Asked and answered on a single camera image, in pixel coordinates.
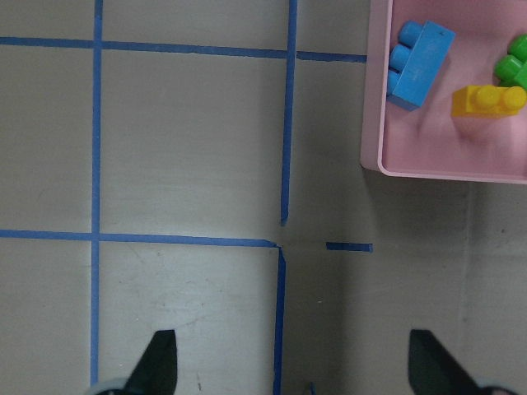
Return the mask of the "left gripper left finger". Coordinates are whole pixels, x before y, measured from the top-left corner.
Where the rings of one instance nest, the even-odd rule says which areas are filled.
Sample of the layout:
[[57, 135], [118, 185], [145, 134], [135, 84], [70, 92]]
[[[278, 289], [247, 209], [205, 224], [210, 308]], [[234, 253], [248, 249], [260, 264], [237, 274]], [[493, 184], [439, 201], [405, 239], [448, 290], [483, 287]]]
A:
[[177, 346], [174, 330], [156, 331], [124, 385], [124, 394], [174, 394]]

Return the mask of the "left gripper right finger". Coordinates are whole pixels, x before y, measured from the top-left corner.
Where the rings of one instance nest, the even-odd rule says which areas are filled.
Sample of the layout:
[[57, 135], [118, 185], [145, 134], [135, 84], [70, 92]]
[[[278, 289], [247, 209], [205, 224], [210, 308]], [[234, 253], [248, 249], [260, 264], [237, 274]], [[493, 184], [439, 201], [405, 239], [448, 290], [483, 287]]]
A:
[[414, 394], [479, 394], [480, 387], [426, 329], [412, 329], [408, 382]]

